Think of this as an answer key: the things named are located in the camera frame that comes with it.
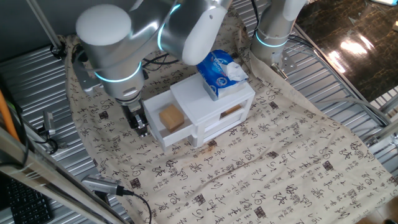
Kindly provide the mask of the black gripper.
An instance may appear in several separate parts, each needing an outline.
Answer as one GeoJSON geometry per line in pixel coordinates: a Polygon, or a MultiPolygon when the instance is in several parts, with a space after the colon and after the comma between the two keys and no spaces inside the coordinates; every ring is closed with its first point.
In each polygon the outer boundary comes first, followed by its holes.
{"type": "Polygon", "coordinates": [[[143,137],[143,134],[149,133],[149,123],[145,116],[142,100],[122,102],[121,107],[128,123],[130,124],[130,127],[137,133],[138,136],[143,137]]]}

